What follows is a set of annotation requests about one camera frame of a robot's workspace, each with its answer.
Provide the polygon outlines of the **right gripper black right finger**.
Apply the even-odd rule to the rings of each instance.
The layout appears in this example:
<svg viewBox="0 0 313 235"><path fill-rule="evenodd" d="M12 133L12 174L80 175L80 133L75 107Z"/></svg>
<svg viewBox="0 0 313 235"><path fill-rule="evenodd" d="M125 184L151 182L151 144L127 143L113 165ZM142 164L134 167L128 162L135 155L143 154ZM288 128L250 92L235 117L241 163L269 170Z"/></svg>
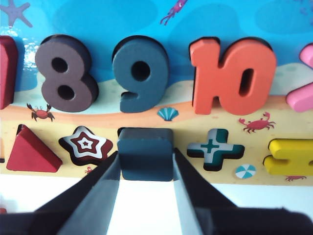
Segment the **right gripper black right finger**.
<svg viewBox="0 0 313 235"><path fill-rule="evenodd" d="M242 235L238 207L208 183L176 148L174 189L184 235Z"/></svg>

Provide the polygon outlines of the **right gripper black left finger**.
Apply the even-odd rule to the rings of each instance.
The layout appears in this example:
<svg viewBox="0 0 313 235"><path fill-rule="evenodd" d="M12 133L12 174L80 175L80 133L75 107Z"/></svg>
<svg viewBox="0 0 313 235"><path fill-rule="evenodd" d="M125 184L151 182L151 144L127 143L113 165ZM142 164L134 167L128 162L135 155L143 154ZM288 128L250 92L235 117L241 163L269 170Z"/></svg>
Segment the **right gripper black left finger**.
<svg viewBox="0 0 313 235"><path fill-rule="evenodd" d="M32 235L105 235L120 181L114 152L82 180L35 211Z"/></svg>

